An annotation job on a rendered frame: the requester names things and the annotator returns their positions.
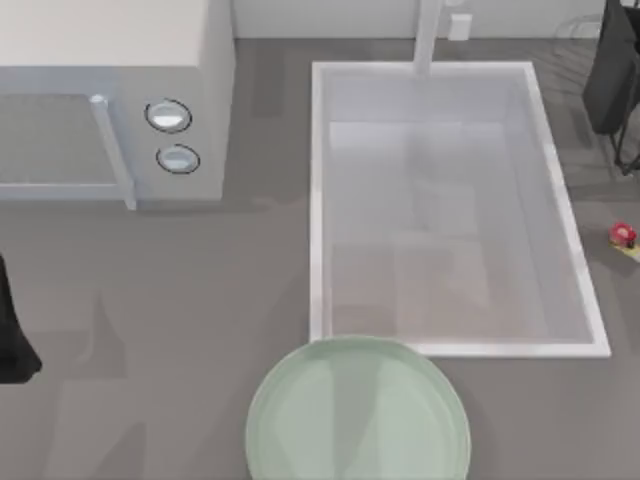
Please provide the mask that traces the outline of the white sink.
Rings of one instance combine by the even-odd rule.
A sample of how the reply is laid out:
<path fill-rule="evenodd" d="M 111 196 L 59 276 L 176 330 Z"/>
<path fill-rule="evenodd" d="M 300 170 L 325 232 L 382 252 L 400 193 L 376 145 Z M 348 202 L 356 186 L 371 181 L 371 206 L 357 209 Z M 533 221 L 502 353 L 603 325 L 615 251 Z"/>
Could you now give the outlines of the white sink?
<path fill-rule="evenodd" d="M 531 63 L 316 62 L 311 82 L 311 340 L 611 355 Z"/>

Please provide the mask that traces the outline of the small microwave knob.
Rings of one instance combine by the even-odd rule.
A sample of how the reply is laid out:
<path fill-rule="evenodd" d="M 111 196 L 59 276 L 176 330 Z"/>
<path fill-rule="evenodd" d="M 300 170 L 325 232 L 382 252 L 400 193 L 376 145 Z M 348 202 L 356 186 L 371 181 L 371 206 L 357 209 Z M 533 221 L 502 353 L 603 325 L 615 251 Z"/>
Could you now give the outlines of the small microwave knob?
<path fill-rule="evenodd" d="M 183 144 L 174 144 L 157 150 L 155 154 L 157 164 L 166 172 L 173 175 L 189 175 L 201 165 L 198 153 Z"/>

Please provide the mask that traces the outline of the pale microwave oven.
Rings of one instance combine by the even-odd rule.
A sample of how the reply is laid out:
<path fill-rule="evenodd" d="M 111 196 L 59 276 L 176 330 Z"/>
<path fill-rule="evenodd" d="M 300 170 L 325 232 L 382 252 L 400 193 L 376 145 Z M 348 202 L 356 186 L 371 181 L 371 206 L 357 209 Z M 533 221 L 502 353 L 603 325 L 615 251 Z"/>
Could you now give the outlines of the pale microwave oven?
<path fill-rule="evenodd" d="M 0 95 L 107 97 L 137 207 L 222 197 L 235 67 L 230 0 L 0 0 Z M 187 130 L 147 123 L 165 98 L 189 108 Z M 157 164 L 174 144 L 198 153 L 195 172 Z"/>

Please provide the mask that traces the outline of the pale green plate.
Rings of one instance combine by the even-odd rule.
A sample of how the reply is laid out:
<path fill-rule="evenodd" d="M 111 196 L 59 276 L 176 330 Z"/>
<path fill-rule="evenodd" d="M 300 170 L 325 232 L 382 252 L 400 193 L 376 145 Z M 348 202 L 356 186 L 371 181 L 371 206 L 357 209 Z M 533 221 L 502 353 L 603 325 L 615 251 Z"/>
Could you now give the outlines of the pale green plate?
<path fill-rule="evenodd" d="M 395 341 L 337 337 L 265 375 L 246 417 L 251 480 L 469 480 L 471 429 L 449 378 Z"/>

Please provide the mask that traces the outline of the large microwave knob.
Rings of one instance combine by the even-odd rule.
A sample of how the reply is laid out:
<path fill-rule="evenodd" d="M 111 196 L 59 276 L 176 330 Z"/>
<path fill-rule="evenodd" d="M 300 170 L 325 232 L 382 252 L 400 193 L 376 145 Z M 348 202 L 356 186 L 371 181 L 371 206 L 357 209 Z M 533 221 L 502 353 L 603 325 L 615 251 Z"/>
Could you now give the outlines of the large microwave knob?
<path fill-rule="evenodd" d="M 144 116 L 153 129 L 166 134 L 183 132 L 193 121 L 192 113 L 186 105 L 168 98 L 148 103 Z"/>

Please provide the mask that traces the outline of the tall white tap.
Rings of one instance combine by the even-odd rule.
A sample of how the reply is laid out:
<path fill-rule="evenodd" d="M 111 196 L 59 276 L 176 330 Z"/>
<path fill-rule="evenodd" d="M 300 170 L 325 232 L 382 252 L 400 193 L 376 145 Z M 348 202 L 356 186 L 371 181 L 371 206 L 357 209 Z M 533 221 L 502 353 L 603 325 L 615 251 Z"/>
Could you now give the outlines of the tall white tap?
<path fill-rule="evenodd" d="M 442 8 L 443 0 L 418 1 L 413 70 L 421 78 L 430 72 Z"/>

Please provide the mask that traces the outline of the microwave door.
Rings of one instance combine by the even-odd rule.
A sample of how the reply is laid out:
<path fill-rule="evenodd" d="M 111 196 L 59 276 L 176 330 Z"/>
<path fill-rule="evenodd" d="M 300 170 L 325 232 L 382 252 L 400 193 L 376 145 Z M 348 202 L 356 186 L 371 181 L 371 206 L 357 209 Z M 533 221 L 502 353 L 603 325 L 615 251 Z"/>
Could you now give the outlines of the microwave door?
<path fill-rule="evenodd" d="M 0 95 L 1 201 L 124 201 L 87 95 Z"/>

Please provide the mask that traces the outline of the red and yellow small item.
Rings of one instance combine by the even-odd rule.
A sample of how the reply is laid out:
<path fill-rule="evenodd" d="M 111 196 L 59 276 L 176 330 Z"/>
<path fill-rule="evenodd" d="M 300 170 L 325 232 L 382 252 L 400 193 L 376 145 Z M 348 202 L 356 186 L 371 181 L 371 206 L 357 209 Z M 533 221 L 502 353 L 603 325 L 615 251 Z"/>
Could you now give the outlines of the red and yellow small item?
<path fill-rule="evenodd" d="M 616 248 L 632 250 L 636 247 L 637 232 L 625 222 L 616 222 L 609 228 L 608 239 Z"/>

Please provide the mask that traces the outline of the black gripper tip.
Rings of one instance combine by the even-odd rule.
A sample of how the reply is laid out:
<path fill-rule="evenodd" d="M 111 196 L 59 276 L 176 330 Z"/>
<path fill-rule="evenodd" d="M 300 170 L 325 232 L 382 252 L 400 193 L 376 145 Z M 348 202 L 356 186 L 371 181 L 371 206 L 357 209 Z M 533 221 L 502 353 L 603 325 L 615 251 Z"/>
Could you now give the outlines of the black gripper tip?
<path fill-rule="evenodd" d="M 23 332 L 14 307 L 6 263 L 0 254 L 0 385 L 25 384 L 42 361 Z"/>

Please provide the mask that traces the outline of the black chair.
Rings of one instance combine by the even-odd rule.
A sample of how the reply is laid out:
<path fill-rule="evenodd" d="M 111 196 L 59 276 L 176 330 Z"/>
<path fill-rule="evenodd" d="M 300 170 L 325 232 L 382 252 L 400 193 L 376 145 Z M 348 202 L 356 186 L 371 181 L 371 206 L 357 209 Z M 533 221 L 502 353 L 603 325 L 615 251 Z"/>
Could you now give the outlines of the black chair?
<path fill-rule="evenodd" d="M 593 132 L 610 140 L 614 165 L 623 175 L 640 171 L 640 152 L 629 162 L 622 158 L 629 121 L 640 106 L 640 0 L 606 0 L 582 99 Z"/>

